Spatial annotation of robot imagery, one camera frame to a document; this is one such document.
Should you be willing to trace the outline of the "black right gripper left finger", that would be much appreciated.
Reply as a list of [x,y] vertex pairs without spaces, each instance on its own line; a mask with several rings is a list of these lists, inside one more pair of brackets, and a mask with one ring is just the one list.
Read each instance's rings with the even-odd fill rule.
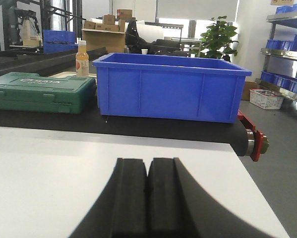
[[70,237],[147,237],[145,188],[144,162],[118,158],[105,188]]

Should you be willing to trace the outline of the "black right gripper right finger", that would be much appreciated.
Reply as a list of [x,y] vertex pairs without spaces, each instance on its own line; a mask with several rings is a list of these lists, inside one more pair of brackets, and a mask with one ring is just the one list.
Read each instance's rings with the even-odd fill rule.
[[154,158],[148,174],[153,238],[287,238],[289,234],[247,172]]

